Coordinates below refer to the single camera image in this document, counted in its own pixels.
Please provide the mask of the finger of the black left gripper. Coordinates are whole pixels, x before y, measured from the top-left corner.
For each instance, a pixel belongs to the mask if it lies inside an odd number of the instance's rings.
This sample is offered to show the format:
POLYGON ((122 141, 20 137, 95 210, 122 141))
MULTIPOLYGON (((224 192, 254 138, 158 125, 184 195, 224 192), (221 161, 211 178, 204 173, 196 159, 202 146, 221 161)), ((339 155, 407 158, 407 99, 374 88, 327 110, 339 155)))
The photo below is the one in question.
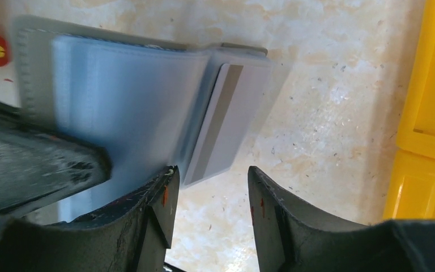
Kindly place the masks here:
POLYGON ((111 177, 105 149, 25 122, 0 102, 0 215, 31 211, 111 177))

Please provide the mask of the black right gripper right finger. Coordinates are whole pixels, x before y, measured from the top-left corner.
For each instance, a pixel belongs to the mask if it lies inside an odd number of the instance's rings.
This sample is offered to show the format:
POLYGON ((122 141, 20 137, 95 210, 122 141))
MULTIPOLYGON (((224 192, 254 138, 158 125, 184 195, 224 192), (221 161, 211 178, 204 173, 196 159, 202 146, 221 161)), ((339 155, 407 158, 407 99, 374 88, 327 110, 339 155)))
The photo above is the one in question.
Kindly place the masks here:
POLYGON ((325 212, 248 170, 260 271, 435 271, 435 220, 372 226, 325 212))

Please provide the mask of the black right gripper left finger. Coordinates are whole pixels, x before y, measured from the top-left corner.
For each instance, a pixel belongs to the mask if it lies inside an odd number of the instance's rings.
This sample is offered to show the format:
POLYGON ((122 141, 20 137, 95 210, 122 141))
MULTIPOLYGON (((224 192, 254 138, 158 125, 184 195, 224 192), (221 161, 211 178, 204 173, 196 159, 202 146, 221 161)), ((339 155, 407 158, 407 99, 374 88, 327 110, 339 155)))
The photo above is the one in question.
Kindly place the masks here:
POLYGON ((0 216, 0 271, 174 271, 180 186, 166 167, 139 189, 71 222, 39 225, 0 216))

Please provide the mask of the grey leather card holder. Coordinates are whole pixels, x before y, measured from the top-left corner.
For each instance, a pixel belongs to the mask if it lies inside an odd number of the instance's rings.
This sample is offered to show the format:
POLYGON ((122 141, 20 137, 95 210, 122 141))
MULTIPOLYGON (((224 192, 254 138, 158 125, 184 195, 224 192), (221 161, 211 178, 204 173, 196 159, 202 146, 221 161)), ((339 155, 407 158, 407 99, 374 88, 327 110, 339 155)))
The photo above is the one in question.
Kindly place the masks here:
POLYGON ((71 221, 167 165, 186 175, 221 65, 271 66, 267 50, 192 46, 32 15, 11 42, 25 120, 107 150, 112 177, 55 204, 71 221))

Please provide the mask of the grey card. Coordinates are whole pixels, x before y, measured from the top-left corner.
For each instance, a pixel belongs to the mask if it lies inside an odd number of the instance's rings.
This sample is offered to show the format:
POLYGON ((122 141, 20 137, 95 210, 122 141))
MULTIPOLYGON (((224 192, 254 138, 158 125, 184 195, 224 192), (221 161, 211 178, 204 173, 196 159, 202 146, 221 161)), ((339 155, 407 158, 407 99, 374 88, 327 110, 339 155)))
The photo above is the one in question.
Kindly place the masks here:
POLYGON ((183 185, 193 185, 231 168, 271 71, 271 66, 221 65, 183 185))

